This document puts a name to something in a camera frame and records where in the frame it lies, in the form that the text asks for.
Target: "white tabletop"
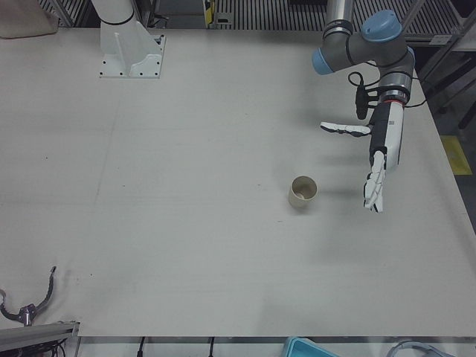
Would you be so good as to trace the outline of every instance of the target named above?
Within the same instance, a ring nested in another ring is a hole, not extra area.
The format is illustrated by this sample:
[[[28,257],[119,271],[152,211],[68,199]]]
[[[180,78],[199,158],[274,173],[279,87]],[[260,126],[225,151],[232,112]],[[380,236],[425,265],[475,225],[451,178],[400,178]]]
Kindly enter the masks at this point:
[[[160,80],[99,79],[98,30],[0,41],[10,309],[57,265],[36,323],[81,335],[476,336],[476,238],[427,106],[371,213],[369,139],[318,128],[358,122],[349,71],[312,70],[319,35],[164,33]],[[305,212],[299,175],[320,188]]]

